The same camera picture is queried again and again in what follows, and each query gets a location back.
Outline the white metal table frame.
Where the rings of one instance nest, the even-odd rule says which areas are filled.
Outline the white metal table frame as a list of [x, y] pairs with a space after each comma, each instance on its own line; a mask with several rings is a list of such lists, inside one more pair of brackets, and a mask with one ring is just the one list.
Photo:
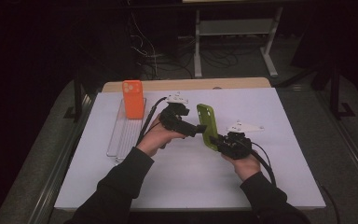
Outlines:
[[260, 48], [261, 56], [271, 77], [277, 77], [278, 72], [269, 55], [274, 37], [276, 35], [283, 7], [277, 7], [275, 15], [271, 19], [239, 19], [239, 20], [212, 20], [205, 21], [200, 18], [200, 12], [196, 11], [195, 22], [195, 53], [194, 72], [195, 78], [202, 77], [200, 60], [200, 37], [213, 35], [267, 35], [268, 39]]

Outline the orange phone case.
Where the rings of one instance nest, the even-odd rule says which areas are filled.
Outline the orange phone case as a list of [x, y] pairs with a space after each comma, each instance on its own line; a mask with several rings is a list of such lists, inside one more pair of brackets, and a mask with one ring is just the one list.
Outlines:
[[122, 92], [127, 118], [141, 119], [145, 112], [142, 82], [140, 80], [124, 80]]

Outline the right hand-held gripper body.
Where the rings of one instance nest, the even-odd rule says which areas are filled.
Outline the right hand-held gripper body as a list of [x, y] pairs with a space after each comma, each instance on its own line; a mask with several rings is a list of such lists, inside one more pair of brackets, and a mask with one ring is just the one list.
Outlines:
[[263, 126], [242, 123], [237, 120], [227, 127], [226, 135], [218, 135], [218, 151], [233, 160], [244, 159], [254, 152], [252, 140], [246, 134], [263, 130]]

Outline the green cartoon phone case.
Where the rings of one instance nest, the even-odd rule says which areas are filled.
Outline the green cartoon phone case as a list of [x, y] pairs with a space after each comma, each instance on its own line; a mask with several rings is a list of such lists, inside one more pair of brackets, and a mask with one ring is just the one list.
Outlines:
[[214, 141], [218, 139], [218, 132], [213, 108], [209, 105], [198, 104], [197, 111], [200, 124], [206, 127], [202, 134], [204, 145], [213, 151], [217, 151], [218, 147], [214, 144]]

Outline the person's left hand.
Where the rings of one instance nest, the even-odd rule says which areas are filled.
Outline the person's left hand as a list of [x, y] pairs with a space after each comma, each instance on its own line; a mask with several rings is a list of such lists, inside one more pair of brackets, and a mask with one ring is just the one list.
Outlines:
[[151, 124], [150, 129], [145, 134], [141, 142], [136, 146], [149, 157], [157, 154], [160, 148], [170, 143], [173, 139], [185, 138], [183, 134], [165, 129], [161, 124], [159, 117], [156, 117]]

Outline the black metal stand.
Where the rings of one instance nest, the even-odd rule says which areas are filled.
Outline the black metal stand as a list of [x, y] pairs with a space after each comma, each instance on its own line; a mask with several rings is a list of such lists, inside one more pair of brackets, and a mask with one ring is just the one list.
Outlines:
[[74, 105], [66, 109], [64, 118], [73, 119], [74, 122], [78, 122], [83, 113], [83, 99], [85, 92], [80, 80], [80, 76], [76, 75], [74, 78]]
[[355, 114], [347, 103], [339, 101], [340, 73], [337, 65], [332, 65], [332, 75], [330, 80], [330, 111], [337, 120], [345, 117], [354, 117]]

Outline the clear acrylic rack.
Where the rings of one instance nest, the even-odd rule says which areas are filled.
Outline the clear acrylic rack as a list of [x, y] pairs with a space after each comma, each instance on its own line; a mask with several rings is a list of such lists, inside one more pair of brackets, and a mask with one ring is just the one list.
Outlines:
[[145, 119], [128, 119], [124, 100], [121, 100], [106, 152], [106, 156], [110, 158], [114, 164], [120, 164], [126, 159], [131, 149], [137, 143], [144, 122]]

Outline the person's right hand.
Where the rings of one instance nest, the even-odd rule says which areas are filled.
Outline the person's right hand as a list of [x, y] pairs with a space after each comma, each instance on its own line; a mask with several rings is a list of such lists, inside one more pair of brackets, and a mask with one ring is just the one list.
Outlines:
[[260, 163], [253, 155], [238, 160], [231, 159], [226, 155], [222, 155], [222, 158], [233, 165], [234, 171], [241, 181], [245, 181], [261, 171]]

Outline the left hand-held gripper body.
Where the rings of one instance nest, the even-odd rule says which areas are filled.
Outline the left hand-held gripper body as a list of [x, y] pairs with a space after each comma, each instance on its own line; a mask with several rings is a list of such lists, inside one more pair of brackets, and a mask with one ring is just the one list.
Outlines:
[[185, 136], [194, 137], [198, 127], [182, 120], [182, 116], [189, 114], [189, 109], [186, 107], [188, 100], [184, 98], [180, 92], [177, 92], [169, 95], [166, 102], [168, 105], [159, 115], [159, 121], [162, 126], [169, 131], [175, 131]]

